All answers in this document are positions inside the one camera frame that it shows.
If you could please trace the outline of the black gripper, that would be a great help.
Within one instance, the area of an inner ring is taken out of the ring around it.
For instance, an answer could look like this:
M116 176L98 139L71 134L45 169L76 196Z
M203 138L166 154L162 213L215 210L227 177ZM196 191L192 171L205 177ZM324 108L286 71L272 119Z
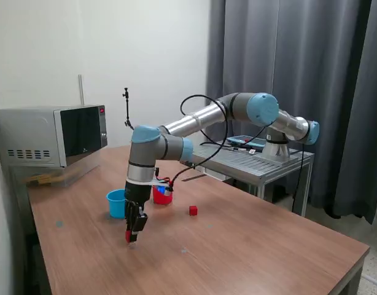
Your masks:
M150 199L150 185L140 185L126 182L125 184L125 219L126 219L126 241L134 243L137 241L138 234L143 231L147 222L147 215L134 214L134 204L145 204Z

